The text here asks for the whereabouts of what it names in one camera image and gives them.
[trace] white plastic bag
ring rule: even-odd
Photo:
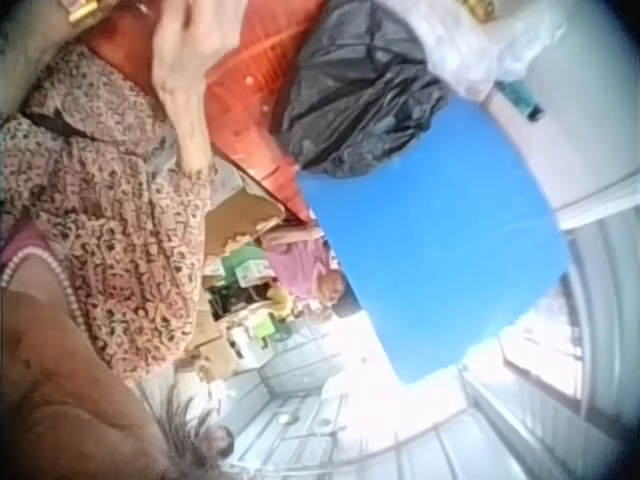
[[[456,0],[378,0],[404,19],[424,46],[429,70],[460,95],[480,100],[496,80],[489,39]]]
[[[377,0],[403,18],[422,42],[429,70],[460,95],[481,101],[496,80],[522,78],[564,29],[570,0],[509,0],[509,14],[478,23],[457,0]]]
[[[567,0],[526,0],[520,3],[522,6],[513,13],[498,17],[482,27],[496,51],[498,80],[524,77],[533,59],[555,43],[565,29]]]

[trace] blue tarp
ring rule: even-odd
[[[404,383],[513,323],[569,263],[519,152],[461,99],[373,173],[298,181]]]

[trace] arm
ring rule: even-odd
[[[165,0],[153,38],[152,80],[178,137],[187,175],[212,163],[205,74],[240,41],[247,0]]]
[[[324,232],[318,226],[281,227],[262,235],[262,246],[267,248],[272,245],[303,242],[315,240],[324,236]]]
[[[15,113],[60,47],[107,15],[117,0],[78,25],[59,0],[20,0],[0,25],[0,118]]]

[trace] pearl necklace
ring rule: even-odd
[[[3,274],[2,274],[2,287],[7,288],[13,279],[16,271],[20,264],[29,256],[35,255],[40,259],[44,260],[47,265],[51,268],[51,270],[58,277],[58,281],[62,285],[62,289],[67,297],[67,304],[69,306],[69,311],[71,312],[71,318],[77,324],[82,326],[82,314],[80,313],[80,306],[78,305],[78,300],[76,299],[76,295],[73,292],[73,288],[71,288],[71,282],[69,278],[62,270],[62,267],[58,263],[58,261],[51,255],[48,251],[44,250],[40,247],[26,247],[20,250],[7,264]]]

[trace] woman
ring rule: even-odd
[[[278,282],[292,295],[331,306],[345,292],[344,274],[331,267],[329,247],[319,227],[277,227],[260,240]]]
[[[26,0],[2,26],[6,445],[21,478],[220,478],[206,422],[185,429],[172,402],[156,422],[123,380],[192,332],[215,180],[204,74],[237,44],[246,0],[164,2],[153,82],[169,122],[85,48],[59,50],[81,30],[62,3]],[[171,128],[178,168],[154,178]]]

